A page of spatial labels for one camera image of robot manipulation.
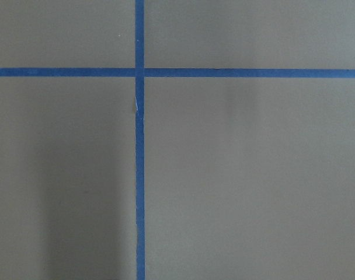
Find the blue tape grid lines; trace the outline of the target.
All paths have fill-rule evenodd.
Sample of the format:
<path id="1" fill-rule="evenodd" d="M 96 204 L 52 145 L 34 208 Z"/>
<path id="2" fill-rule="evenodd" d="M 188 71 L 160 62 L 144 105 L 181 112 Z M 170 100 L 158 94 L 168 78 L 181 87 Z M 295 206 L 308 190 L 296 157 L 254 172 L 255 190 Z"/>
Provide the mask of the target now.
<path id="1" fill-rule="evenodd" d="M 0 68 L 0 77 L 132 77 L 135 79 L 135 217 L 136 278 L 145 279 L 145 78 L 349 78 L 355 69 L 313 68 L 147 68 L 145 67 L 145 2 L 134 10 L 133 68 Z"/>

